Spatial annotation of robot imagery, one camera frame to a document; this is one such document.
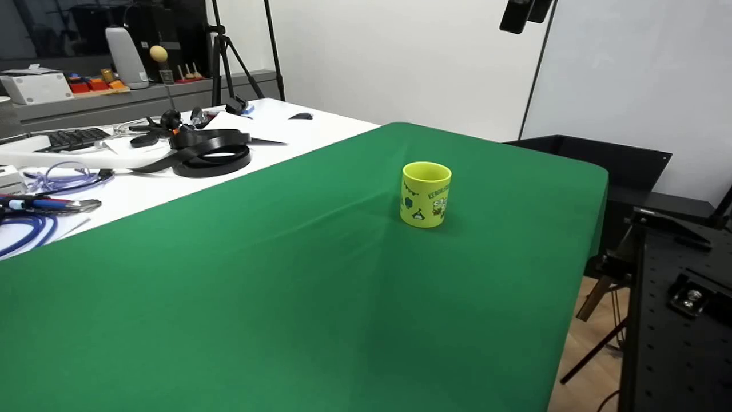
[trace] wooden floor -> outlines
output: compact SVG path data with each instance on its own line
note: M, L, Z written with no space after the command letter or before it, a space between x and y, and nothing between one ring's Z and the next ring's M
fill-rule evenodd
M586 300L594 280L586 276L576 294L576 307ZM618 290L622 315L626 313L628 290ZM558 366L558 378L567 372L598 340L601 340L615 326L610 294L601 300L588 323L571 320L564 352ZM622 356L604 348L598 356L576 372L567 384L555 378L548 412L593 412L599 403L620 389ZM604 412L618 410L618 395L607 403Z

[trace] table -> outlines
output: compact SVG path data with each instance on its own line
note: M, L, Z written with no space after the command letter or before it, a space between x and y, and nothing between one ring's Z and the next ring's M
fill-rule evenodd
M699 251L673 233L644 228L626 323L620 410L732 410L732 326L667 309L667 289L683 267L732 281L732 233L695 227L714 249Z
M436 230L401 165L453 166ZM0 266L5 410L545 410L599 166L391 123Z

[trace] cup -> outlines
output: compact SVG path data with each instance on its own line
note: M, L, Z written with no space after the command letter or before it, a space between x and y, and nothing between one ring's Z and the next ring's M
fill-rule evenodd
M401 217L420 228L443 222L453 172L440 163L408 163L402 166Z

